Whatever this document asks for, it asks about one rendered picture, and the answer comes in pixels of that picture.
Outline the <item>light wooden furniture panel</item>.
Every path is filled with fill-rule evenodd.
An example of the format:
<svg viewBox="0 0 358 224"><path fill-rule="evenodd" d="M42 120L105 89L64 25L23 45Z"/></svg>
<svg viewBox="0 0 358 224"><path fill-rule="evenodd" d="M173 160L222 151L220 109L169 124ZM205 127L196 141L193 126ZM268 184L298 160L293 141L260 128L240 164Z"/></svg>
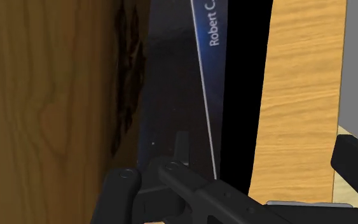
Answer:
<svg viewBox="0 0 358 224"><path fill-rule="evenodd" d="M249 195L329 202L346 0L274 0Z"/></svg>

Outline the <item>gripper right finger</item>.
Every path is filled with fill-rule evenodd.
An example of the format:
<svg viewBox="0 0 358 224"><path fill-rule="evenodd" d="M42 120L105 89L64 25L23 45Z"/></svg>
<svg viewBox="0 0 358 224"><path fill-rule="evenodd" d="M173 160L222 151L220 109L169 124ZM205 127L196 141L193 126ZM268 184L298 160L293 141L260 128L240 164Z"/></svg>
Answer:
<svg viewBox="0 0 358 224"><path fill-rule="evenodd" d="M358 139L339 134L331 158L331 167L358 193Z"/></svg>

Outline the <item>brown wooden block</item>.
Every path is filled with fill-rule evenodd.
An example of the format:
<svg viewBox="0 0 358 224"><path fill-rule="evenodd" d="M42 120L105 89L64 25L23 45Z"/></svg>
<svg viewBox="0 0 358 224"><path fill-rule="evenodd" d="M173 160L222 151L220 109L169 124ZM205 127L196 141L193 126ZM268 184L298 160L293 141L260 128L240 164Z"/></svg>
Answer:
<svg viewBox="0 0 358 224"><path fill-rule="evenodd" d="M0 0L0 224L89 224L133 166L151 0Z"/></svg>

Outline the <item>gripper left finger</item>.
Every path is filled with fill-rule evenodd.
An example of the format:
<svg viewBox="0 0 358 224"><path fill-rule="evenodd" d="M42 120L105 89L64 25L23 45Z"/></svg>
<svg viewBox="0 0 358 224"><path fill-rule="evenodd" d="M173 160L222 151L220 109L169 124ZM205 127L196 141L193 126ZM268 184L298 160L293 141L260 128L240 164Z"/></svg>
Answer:
<svg viewBox="0 0 358 224"><path fill-rule="evenodd" d="M182 162L187 138L173 157L157 157L145 172L108 172L90 224L290 224L221 180L208 181Z"/></svg>

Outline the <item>dark blue book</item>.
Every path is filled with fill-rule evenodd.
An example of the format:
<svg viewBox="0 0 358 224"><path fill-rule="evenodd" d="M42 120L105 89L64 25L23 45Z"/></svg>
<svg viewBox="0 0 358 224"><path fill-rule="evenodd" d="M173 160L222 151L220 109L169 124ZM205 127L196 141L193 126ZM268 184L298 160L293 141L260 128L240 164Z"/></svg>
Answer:
<svg viewBox="0 0 358 224"><path fill-rule="evenodd" d="M228 0L151 0L137 165L220 175Z"/></svg>

